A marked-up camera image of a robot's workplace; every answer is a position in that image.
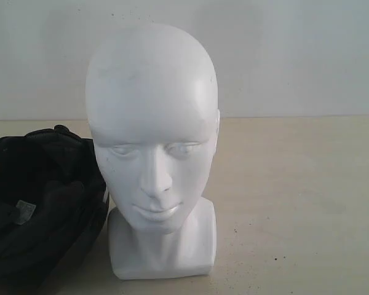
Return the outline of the black helmet with tinted visor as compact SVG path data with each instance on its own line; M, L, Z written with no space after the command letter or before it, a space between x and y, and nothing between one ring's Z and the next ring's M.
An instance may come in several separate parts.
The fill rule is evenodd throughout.
M0 267L83 259L103 227L93 141L64 125L0 138Z

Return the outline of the white mannequin head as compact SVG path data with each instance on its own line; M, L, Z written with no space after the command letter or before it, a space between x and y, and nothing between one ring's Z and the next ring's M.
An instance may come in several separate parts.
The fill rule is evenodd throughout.
M123 280L206 275L216 216L203 197L220 126L215 68L170 25L123 28L93 55L85 106L114 208L108 245Z

